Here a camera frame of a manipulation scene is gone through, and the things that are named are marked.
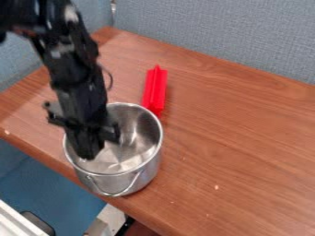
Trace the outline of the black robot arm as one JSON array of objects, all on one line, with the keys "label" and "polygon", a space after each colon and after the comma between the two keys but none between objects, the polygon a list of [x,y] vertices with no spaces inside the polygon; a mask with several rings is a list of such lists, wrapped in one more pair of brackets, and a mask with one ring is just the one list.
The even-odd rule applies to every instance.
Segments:
[{"label": "black robot arm", "polygon": [[106,110],[98,46],[72,0],[0,0],[0,43],[13,33],[28,39],[48,69],[57,101],[42,108],[64,129],[76,155],[92,160],[106,141],[118,142],[118,125]]}]

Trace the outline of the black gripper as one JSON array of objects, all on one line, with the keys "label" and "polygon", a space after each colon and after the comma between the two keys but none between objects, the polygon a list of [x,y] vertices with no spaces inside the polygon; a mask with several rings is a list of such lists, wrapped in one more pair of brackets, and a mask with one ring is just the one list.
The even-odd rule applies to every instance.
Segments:
[{"label": "black gripper", "polygon": [[104,142],[118,142],[118,125],[106,109],[104,88],[56,89],[57,101],[45,101],[48,122],[64,128],[70,146],[82,159],[94,159]]}]

